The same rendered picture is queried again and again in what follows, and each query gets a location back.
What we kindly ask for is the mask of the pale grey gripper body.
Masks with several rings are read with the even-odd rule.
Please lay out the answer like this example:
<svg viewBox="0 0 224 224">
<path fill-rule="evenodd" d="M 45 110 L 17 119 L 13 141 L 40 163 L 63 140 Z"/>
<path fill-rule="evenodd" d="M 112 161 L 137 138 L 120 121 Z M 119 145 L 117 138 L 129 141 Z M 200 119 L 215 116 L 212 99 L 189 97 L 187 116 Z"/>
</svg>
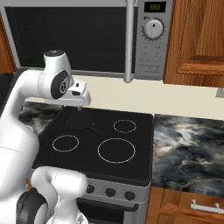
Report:
<svg viewBox="0 0 224 224">
<path fill-rule="evenodd" d="M 85 107 L 90 103 L 91 96 L 86 88 L 84 89 L 83 93 L 69 88 L 66 93 L 56 101 L 56 104 L 72 107 Z"/>
</svg>

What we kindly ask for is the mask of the black hob stove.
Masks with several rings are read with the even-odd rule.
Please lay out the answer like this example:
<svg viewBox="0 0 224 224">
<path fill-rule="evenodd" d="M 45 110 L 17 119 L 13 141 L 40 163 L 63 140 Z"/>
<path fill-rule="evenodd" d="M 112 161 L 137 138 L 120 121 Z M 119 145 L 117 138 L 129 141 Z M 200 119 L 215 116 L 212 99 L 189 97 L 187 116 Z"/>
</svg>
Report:
<svg viewBox="0 0 224 224">
<path fill-rule="evenodd" d="M 39 135 L 33 167 L 54 166 L 84 173 L 92 193 L 81 198 L 139 208 L 135 212 L 77 203 L 89 224 L 145 224 L 153 152 L 153 115 L 63 108 Z M 115 190 L 114 197 L 106 189 Z M 135 198 L 127 200 L 126 192 Z"/>
</svg>

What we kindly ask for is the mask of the black microwave door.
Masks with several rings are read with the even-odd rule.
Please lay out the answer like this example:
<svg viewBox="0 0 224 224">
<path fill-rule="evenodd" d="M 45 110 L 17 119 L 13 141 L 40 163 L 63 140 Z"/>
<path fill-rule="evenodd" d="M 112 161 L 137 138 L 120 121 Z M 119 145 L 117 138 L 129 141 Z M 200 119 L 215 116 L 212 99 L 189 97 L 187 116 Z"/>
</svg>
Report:
<svg viewBox="0 0 224 224">
<path fill-rule="evenodd" d="M 17 67 L 45 66 L 44 53 L 62 50 L 74 74 L 123 77 L 135 72 L 125 57 L 127 22 L 137 23 L 129 0 L 0 0 L 0 14 Z"/>
</svg>

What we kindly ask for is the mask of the silver microwave oven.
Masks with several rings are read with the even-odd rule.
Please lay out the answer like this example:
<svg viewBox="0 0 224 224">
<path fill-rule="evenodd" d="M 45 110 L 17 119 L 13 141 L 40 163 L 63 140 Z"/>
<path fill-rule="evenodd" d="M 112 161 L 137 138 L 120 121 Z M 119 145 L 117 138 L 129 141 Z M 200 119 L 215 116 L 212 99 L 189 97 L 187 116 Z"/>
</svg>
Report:
<svg viewBox="0 0 224 224">
<path fill-rule="evenodd" d="M 163 79 L 173 2 L 174 0 L 136 0 L 136 37 L 133 38 L 132 47 L 132 59 L 135 61 L 133 80 Z M 160 20 L 164 26 L 163 34 L 154 40 L 144 35 L 144 26 L 152 19 Z"/>
</svg>

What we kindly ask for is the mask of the white microwave dial knob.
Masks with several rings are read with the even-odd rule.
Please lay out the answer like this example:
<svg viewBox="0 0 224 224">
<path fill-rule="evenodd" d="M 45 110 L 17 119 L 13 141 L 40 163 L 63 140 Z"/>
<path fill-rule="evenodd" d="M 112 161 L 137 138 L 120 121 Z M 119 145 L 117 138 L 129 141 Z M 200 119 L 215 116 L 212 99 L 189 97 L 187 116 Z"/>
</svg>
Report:
<svg viewBox="0 0 224 224">
<path fill-rule="evenodd" d="M 144 26 L 143 31 L 147 39 L 154 40 L 163 34 L 164 26 L 160 20 L 152 19 Z"/>
</svg>

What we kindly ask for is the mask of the wooden wall cupboard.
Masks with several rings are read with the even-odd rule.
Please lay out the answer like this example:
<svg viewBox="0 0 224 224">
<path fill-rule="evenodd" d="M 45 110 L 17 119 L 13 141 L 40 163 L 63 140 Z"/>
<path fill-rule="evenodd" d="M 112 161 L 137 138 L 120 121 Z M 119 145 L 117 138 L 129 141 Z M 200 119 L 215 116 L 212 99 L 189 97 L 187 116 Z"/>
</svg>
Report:
<svg viewBox="0 0 224 224">
<path fill-rule="evenodd" d="M 0 14 L 0 73 L 13 74 L 15 71 L 16 65 L 7 33 L 4 28 L 4 21 Z"/>
</svg>

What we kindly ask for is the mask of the wooden wall cupboard door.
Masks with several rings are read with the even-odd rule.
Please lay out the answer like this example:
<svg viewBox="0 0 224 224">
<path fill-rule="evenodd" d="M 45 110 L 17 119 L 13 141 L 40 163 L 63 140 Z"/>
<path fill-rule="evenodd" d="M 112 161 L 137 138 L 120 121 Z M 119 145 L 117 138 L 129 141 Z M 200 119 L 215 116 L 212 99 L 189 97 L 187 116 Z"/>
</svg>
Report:
<svg viewBox="0 0 224 224">
<path fill-rule="evenodd" d="M 164 83 L 224 88 L 224 0 L 174 0 Z"/>
</svg>

